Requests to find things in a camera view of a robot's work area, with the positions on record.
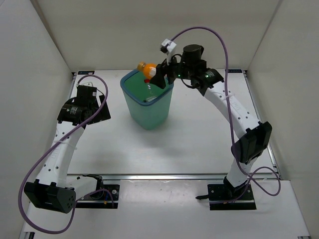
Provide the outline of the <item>black-label clear bottle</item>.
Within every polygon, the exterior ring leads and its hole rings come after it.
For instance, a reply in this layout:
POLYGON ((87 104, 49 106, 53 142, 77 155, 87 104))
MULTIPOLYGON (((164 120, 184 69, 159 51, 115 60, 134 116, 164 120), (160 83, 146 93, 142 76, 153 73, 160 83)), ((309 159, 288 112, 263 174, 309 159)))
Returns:
POLYGON ((153 100, 156 100, 158 98, 158 96, 152 96, 152 97, 148 97, 146 99, 143 100, 144 103, 149 103, 153 100))

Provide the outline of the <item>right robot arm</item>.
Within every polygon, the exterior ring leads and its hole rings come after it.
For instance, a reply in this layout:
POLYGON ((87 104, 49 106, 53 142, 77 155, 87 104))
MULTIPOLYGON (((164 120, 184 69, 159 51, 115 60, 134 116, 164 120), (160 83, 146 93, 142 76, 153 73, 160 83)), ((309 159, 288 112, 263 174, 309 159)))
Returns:
POLYGON ((166 54, 166 59, 147 74, 151 78, 150 83, 164 88, 175 79, 190 80, 189 88, 197 89, 227 119, 231 133, 236 134, 238 140, 231 146, 235 158, 224 178, 224 194, 235 199, 247 184, 252 165, 267 148, 272 126, 249 113, 228 89, 226 77, 207 67, 206 61, 201 58, 202 46, 191 44, 184 47, 179 61, 174 53, 175 47, 169 40, 162 44, 160 50, 166 54))

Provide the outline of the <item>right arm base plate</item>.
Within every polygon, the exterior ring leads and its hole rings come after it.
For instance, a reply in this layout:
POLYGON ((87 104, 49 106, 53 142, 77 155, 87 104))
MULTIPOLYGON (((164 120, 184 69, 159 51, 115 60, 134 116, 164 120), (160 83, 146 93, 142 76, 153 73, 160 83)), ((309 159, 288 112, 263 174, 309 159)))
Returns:
POLYGON ((224 184, 208 184, 208 193, 206 195, 196 196, 197 200, 209 200, 211 211, 242 211, 256 210, 256 203, 251 185, 244 186, 234 195, 224 184))

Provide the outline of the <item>orange juice bottle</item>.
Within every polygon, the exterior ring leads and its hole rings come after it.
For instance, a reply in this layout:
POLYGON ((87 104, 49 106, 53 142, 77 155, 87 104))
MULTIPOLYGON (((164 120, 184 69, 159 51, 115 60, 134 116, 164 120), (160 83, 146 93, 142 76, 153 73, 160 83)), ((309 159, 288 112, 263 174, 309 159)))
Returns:
POLYGON ((154 63, 140 62, 137 66, 137 70, 142 72, 147 79, 151 79, 156 74, 157 65, 154 63))

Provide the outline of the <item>red-label clear water bottle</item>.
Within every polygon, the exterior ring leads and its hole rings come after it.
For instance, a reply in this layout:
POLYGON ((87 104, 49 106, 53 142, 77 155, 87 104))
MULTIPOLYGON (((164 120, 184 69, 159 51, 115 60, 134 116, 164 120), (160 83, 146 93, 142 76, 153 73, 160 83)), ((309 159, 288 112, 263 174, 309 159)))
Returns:
POLYGON ((150 84, 150 79, 145 79, 144 83, 145 83, 146 90, 147 90, 146 98, 152 97, 152 96, 156 96, 156 94, 152 90, 152 87, 151 87, 151 84, 150 84))

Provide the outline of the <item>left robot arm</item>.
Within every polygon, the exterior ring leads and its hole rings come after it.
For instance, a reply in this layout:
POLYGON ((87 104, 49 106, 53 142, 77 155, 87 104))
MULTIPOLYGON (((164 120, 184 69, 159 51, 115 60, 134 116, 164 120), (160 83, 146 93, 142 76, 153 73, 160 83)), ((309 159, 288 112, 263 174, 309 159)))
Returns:
POLYGON ((81 123, 91 116, 95 117, 89 124, 111 118, 107 105, 99 108, 105 96, 98 96, 97 91, 96 87, 80 85, 76 96, 62 106, 53 142, 57 147, 48 154, 35 181, 27 182, 23 189, 35 207, 65 214, 71 211, 76 192, 73 186, 67 186, 66 179, 77 142, 85 129, 81 123))

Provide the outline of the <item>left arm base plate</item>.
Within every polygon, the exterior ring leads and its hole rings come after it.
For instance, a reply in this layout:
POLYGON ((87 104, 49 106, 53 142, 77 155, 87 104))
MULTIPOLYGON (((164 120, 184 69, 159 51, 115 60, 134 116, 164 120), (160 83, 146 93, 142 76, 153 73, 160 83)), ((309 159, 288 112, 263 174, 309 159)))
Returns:
POLYGON ((108 190, 113 200, 111 200, 108 192, 102 191, 77 201, 76 208, 79 209, 117 209, 120 196, 120 181, 119 180, 104 180, 104 189, 108 190))

